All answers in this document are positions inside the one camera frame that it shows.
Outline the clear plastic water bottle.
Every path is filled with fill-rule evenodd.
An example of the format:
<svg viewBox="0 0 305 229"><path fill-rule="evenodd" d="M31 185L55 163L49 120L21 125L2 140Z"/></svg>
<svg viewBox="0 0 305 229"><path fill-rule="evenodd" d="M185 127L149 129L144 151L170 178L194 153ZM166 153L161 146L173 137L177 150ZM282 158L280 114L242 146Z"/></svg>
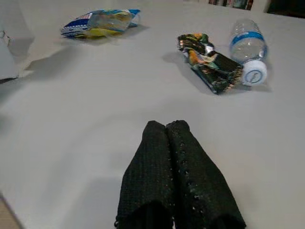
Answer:
<svg viewBox="0 0 305 229"><path fill-rule="evenodd" d="M247 86L263 84L267 78L268 47L257 23L239 19L231 33L231 58L243 66L242 83Z"/></svg>

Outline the dark green snack wrapper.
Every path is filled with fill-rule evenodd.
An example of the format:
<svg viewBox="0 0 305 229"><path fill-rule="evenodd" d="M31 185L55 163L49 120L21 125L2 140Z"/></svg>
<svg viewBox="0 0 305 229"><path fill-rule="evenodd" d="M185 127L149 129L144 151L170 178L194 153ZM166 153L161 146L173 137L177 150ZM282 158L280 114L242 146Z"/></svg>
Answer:
<svg viewBox="0 0 305 229"><path fill-rule="evenodd" d="M207 34L182 34L177 37L177 48L214 94L222 94L240 83L243 66L216 51Z"/></svg>

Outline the brown cardboard box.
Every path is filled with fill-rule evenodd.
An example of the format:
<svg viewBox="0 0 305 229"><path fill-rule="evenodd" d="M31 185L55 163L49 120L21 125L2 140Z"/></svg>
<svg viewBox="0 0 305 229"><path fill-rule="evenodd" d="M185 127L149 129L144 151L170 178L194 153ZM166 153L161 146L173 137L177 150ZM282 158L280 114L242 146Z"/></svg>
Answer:
<svg viewBox="0 0 305 229"><path fill-rule="evenodd" d="M0 229L25 229L0 192Z"/></svg>

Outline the row of books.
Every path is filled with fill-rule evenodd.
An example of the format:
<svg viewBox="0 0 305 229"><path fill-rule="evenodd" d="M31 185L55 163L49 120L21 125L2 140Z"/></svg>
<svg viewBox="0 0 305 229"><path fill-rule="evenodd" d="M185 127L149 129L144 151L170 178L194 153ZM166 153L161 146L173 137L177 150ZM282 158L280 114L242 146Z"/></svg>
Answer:
<svg viewBox="0 0 305 229"><path fill-rule="evenodd" d="M251 10L254 0L208 0L209 4L242 9Z"/></svg>

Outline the white paper bag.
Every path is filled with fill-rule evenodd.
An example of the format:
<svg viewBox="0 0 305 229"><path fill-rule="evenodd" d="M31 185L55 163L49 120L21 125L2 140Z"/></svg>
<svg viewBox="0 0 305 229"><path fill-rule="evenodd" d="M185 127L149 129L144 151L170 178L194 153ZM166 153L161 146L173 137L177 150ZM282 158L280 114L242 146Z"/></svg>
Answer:
<svg viewBox="0 0 305 229"><path fill-rule="evenodd" d="M34 41L19 0L0 0L0 81L17 78L17 64L29 53Z"/></svg>

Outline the blue yellow snack bag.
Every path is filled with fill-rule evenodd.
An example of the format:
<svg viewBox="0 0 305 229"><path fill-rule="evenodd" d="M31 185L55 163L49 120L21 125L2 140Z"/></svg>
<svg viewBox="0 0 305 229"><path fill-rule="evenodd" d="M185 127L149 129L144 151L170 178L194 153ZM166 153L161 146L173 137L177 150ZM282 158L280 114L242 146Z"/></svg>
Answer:
<svg viewBox="0 0 305 229"><path fill-rule="evenodd" d="M114 36L139 24L139 9L94 10L75 18L60 30L61 36L91 39Z"/></svg>

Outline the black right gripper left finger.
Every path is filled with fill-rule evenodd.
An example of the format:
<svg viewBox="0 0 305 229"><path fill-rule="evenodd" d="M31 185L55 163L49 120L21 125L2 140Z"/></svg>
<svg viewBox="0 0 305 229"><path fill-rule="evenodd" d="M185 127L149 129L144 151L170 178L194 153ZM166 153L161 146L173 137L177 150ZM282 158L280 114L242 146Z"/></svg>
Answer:
<svg viewBox="0 0 305 229"><path fill-rule="evenodd" d="M173 174L165 126L149 121L121 184L116 229L173 229Z"/></svg>

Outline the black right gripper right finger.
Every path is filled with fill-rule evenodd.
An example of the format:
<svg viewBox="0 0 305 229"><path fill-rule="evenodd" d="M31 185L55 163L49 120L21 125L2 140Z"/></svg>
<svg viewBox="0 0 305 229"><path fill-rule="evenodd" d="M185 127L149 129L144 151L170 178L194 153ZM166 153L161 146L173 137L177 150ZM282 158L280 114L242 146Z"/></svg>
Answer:
<svg viewBox="0 0 305 229"><path fill-rule="evenodd" d="M245 229L246 223L219 168L184 120L166 126L173 162L176 229Z"/></svg>

